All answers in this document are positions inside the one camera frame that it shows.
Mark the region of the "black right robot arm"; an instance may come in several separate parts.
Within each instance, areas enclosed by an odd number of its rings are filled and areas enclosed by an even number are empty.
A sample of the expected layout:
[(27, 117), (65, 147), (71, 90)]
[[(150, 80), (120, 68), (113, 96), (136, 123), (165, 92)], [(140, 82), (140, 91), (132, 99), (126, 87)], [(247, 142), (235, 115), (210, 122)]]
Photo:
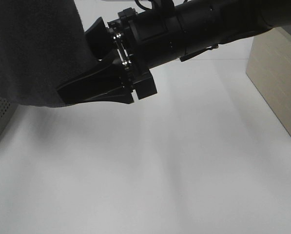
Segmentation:
[(110, 101), (130, 104), (157, 93), (151, 69), (184, 62), (221, 44), (291, 25), (291, 0), (154, 0), (138, 13), (125, 9), (85, 36), (98, 59), (89, 71), (57, 88), (65, 104)]

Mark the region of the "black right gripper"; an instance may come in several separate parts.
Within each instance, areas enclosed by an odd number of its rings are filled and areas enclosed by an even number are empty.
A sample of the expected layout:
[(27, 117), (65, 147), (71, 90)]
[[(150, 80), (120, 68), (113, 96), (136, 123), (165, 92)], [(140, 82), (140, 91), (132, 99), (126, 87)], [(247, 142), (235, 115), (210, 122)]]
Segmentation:
[[(109, 31), (99, 17), (85, 32), (91, 52), (102, 60), (57, 88), (65, 104), (99, 101), (131, 104), (133, 91), (138, 99), (157, 93), (152, 73), (133, 34), (136, 16), (135, 9), (127, 8), (118, 13), (118, 19), (108, 23)], [(111, 37), (117, 50), (111, 50)]]

